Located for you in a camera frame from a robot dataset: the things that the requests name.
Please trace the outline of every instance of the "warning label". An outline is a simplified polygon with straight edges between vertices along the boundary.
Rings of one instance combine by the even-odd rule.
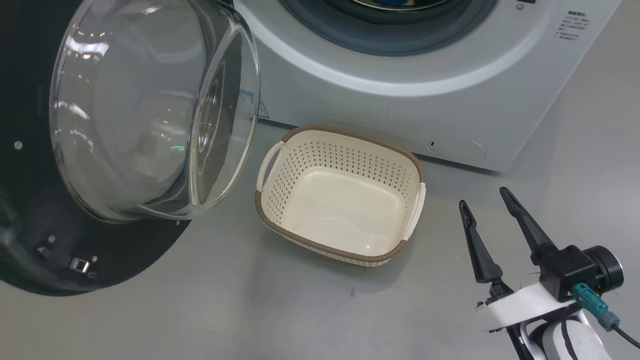
[[[253,93],[246,90],[240,90],[240,99],[238,99],[238,107],[242,106],[246,109],[246,114],[249,116],[253,116]],[[260,104],[258,105],[258,117],[263,119],[269,118],[269,113],[267,112],[267,108],[264,107],[264,102],[262,102],[262,98],[260,98]]]
[[[590,22],[586,13],[568,11],[564,17],[560,18],[554,37],[562,40],[578,41]]]

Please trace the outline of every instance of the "beige plastic basket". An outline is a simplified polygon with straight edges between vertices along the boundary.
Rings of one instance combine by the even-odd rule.
[[[418,159],[404,149],[341,129],[304,126],[266,154],[255,205],[268,227],[298,245],[380,266],[415,229],[425,178]]]

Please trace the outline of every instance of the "teal connector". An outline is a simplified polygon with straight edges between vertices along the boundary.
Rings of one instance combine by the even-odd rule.
[[[578,305],[595,316],[595,318],[598,319],[598,323],[606,331],[611,331],[613,330],[613,325],[620,324],[620,319],[609,311],[609,305],[602,301],[598,294],[587,286],[587,284],[581,282],[573,287],[573,299]]]

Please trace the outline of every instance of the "basket bottom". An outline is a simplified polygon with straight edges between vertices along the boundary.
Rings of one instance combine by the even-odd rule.
[[[330,168],[310,168],[292,189],[282,227],[335,249],[379,256],[401,240],[402,195],[376,181]]]

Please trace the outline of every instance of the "basket rim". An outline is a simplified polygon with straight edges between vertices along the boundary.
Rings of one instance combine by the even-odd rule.
[[[289,131],[283,138],[282,138],[282,142],[283,143],[287,143],[287,141],[289,141],[291,138],[293,138],[294,136],[303,133],[305,131],[324,131],[326,133],[334,133],[334,134],[338,134],[338,135],[344,135],[344,136],[348,136],[348,137],[352,137],[352,138],[356,138],[359,140],[363,140],[365,142],[369,142],[369,143],[373,143],[374,145],[379,145],[381,147],[387,148],[391,151],[397,152],[399,154],[402,154],[404,156],[406,156],[409,160],[411,160],[411,162],[415,165],[415,168],[418,171],[418,175],[420,178],[420,183],[426,183],[426,173],[424,171],[424,168],[422,167],[422,164],[420,164],[420,161],[418,160],[418,158],[415,157],[415,155],[413,155],[412,153],[410,153],[409,151],[392,145],[390,143],[381,141],[377,138],[374,138],[372,136],[368,136],[368,135],[364,135],[364,134],[360,134],[360,133],[356,133],[354,131],[348,131],[348,130],[344,130],[344,129],[338,129],[335,127],[330,127],[330,126],[322,126],[322,125],[307,125],[307,126],[301,126],[301,127],[297,127],[296,129],[293,129],[292,131]],[[404,246],[406,245],[407,241],[404,239],[400,239],[400,241],[398,242],[398,244],[396,245],[396,247],[394,247],[392,250],[390,250],[389,252],[382,254],[382,255],[378,255],[378,256],[366,256],[366,255],[361,255],[361,254],[356,254],[354,252],[348,252],[348,251],[344,251],[344,250],[339,250],[333,247],[329,247],[327,245],[318,243],[316,241],[307,239],[303,236],[300,236],[296,233],[292,233],[291,231],[284,229],[282,226],[277,225],[276,223],[274,223],[273,221],[271,221],[266,213],[264,212],[263,208],[262,208],[262,192],[260,192],[259,190],[257,190],[255,192],[255,208],[258,211],[258,215],[260,216],[260,218],[262,219],[262,221],[270,228],[272,228],[273,230],[275,230],[276,232],[280,233],[281,235],[291,238],[293,240],[296,240],[300,243],[303,243],[309,247],[313,247],[315,249],[321,250],[321,251],[325,251],[328,252],[330,254],[336,255],[336,256],[342,256],[344,258],[349,258],[349,259],[354,259],[354,260],[358,260],[358,261],[363,261],[366,263],[377,263],[380,261],[385,261],[385,260],[389,260],[390,258],[394,257],[398,252],[400,252],[400,250],[402,250],[404,248]]]

